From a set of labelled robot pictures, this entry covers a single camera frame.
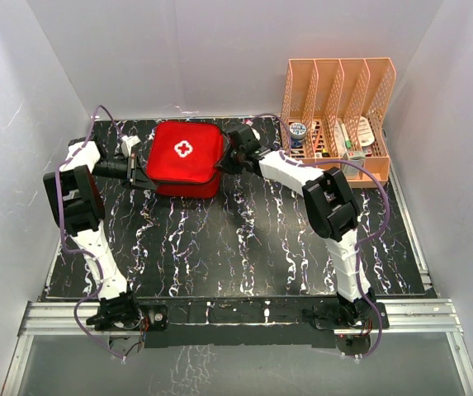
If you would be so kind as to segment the red black medicine case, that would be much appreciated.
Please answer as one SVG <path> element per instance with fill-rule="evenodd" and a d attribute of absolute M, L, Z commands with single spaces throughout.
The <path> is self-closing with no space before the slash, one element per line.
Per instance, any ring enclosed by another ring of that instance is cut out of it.
<path fill-rule="evenodd" d="M 224 153 L 220 128 L 169 120 L 157 125 L 146 173 L 162 196 L 210 199 L 220 185 L 215 165 Z"/>

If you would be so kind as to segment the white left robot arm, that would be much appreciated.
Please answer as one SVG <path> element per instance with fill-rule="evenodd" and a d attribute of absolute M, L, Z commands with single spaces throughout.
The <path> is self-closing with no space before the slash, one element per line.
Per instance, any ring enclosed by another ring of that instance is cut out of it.
<path fill-rule="evenodd" d="M 142 169 L 136 135 L 120 137 L 121 152 L 106 158 L 97 139 L 75 139 L 57 172 L 43 176 L 55 223 L 83 255 L 96 286 L 99 308 L 87 320 L 96 330 L 124 329 L 140 325 L 143 312 L 109 247 L 104 220 L 106 211 L 95 176 L 116 179 L 132 190 L 156 189 Z"/>

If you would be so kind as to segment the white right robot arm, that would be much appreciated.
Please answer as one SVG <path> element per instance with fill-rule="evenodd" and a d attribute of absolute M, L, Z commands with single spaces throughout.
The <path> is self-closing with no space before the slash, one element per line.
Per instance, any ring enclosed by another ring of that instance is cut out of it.
<path fill-rule="evenodd" d="M 360 263 L 360 209 L 341 169 L 324 170 L 290 159 L 282 150 L 263 146 L 247 124 L 225 135 L 229 144 L 217 169 L 231 175 L 251 172 L 303 198 L 310 227 L 324 240 L 332 258 L 340 320 L 352 328 L 361 326 L 369 319 L 375 296 Z"/>

